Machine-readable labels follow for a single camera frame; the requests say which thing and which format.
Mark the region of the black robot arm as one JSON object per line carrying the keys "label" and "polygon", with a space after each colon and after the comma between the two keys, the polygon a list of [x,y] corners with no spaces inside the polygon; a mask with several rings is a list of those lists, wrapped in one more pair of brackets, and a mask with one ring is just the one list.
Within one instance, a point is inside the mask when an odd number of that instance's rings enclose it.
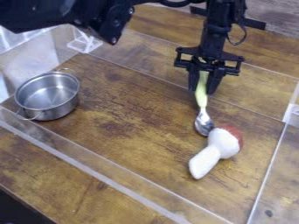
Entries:
{"label": "black robot arm", "polygon": [[223,77],[239,75],[244,61],[243,57],[224,52],[223,48],[230,42],[232,25],[244,24],[246,0],[0,0],[0,26],[13,33],[23,33],[69,24],[115,45],[135,7],[147,3],[172,8],[207,4],[200,44],[176,49],[174,65],[190,73],[190,90],[198,87],[200,72],[208,73],[206,93],[212,95]]}

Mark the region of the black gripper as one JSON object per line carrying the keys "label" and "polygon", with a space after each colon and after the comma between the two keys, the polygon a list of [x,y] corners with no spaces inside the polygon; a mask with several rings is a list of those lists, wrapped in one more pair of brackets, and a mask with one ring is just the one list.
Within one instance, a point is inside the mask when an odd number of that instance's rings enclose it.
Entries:
{"label": "black gripper", "polygon": [[219,56],[208,56],[199,47],[178,47],[174,65],[188,72],[188,89],[196,90],[200,71],[211,72],[207,82],[207,94],[212,95],[226,74],[239,76],[242,56],[220,52]]}

